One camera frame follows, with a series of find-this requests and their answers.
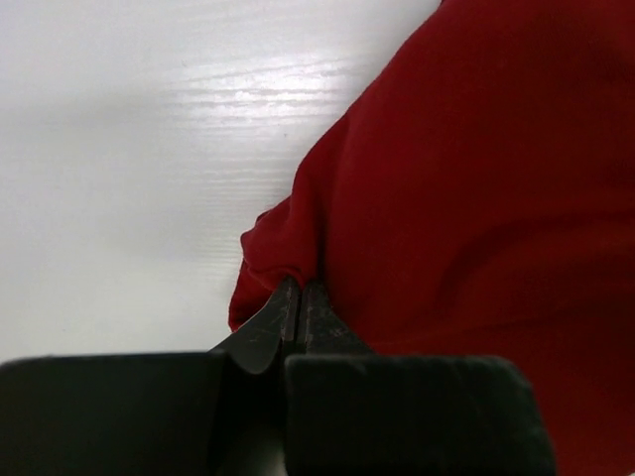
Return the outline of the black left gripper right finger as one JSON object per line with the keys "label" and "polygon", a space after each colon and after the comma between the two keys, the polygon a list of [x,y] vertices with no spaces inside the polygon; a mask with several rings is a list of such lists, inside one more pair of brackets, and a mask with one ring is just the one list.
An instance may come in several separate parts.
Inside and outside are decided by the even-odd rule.
{"label": "black left gripper right finger", "polygon": [[383,356],[302,295],[284,365],[291,475],[552,475],[532,387],[492,356]]}

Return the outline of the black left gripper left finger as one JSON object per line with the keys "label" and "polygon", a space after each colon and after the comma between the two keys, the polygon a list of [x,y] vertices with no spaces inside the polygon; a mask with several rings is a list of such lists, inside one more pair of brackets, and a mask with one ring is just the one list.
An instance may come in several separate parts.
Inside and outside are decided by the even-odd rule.
{"label": "black left gripper left finger", "polygon": [[2,473],[283,474],[281,357],[300,297],[284,280],[208,351],[4,363]]}

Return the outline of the red t-shirt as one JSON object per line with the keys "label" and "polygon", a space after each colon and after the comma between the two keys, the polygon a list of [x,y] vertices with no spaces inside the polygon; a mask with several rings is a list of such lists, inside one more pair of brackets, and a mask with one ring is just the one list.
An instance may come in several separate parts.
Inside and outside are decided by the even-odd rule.
{"label": "red t-shirt", "polygon": [[514,362],[561,474],[632,474],[633,3],[443,1],[241,246],[232,329],[320,280],[376,351]]}

